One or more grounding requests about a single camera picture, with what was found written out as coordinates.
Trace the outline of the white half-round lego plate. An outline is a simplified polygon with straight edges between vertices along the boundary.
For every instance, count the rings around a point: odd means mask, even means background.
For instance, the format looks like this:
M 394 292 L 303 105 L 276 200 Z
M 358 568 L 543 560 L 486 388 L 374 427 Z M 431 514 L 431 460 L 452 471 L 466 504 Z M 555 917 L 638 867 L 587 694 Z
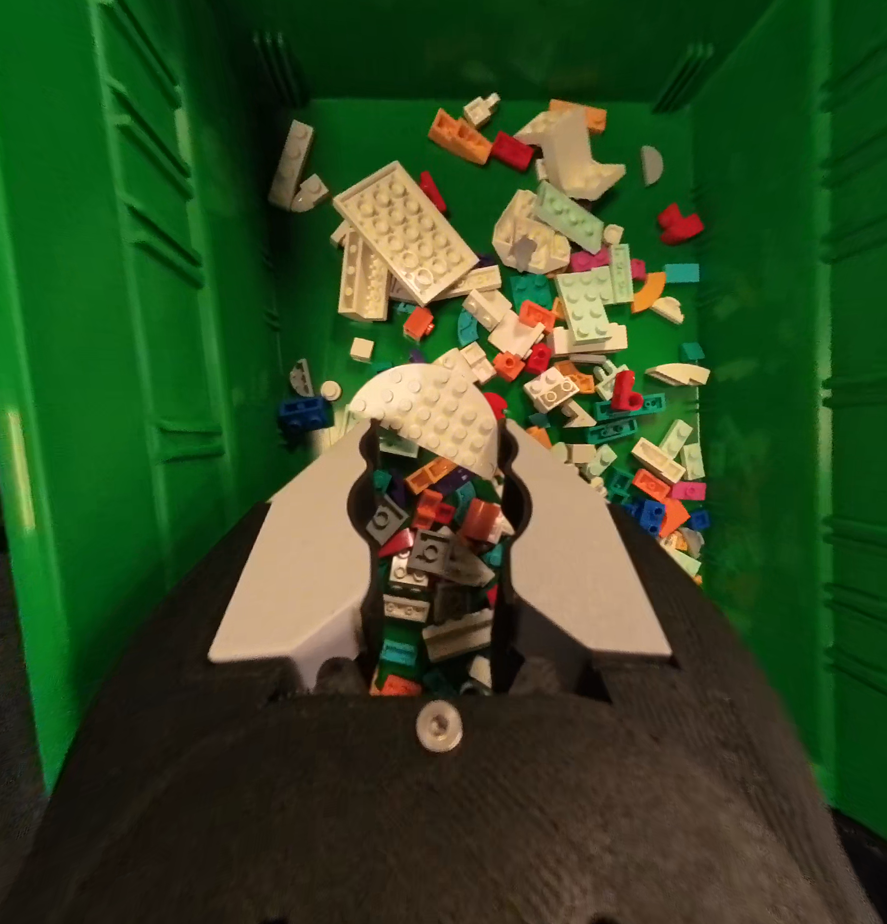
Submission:
M 358 417 L 490 479 L 498 463 L 498 420 L 462 371 L 400 364 L 366 382 L 350 409 Z

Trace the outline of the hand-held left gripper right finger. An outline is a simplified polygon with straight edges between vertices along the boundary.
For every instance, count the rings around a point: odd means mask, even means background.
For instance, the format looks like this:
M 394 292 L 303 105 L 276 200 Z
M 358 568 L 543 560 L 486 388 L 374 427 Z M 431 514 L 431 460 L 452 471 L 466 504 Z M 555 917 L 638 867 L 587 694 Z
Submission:
M 501 629 L 522 673 L 578 689 L 605 664 L 670 664 L 674 646 L 606 500 L 518 423 L 498 427 L 503 507 L 516 516 Z

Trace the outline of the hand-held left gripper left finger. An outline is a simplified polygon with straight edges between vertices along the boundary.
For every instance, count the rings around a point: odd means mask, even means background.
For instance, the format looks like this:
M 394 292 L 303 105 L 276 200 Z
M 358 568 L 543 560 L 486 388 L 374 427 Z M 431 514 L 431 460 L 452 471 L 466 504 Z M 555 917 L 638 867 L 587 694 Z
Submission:
M 267 504 L 237 589 L 206 651 L 210 664 L 287 661 L 313 690 L 324 661 L 361 651 L 372 586 L 369 540 L 350 500 L 369 474 L 357 423 Z

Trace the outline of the green plastic bin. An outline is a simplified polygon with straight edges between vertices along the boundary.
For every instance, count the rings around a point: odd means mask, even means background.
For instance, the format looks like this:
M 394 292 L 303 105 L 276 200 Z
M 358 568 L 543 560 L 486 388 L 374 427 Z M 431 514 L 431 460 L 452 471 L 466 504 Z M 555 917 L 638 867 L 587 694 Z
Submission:
M 45 787 L 136 626 L 308 463 L 287 371 L 416 352 L 336 314 L 333 201 L 267 203 L 291 124 L 329 196 L 399 159 L 495 255 L 533 169 L 428 137 L 501 97 L 606 113 L 595 212 L 684 324 L 629 364 L 692 425 L 704 589 L 781 694 L 830 804 L 887 837 L 887 2 L 0 2 L 0 509 Z

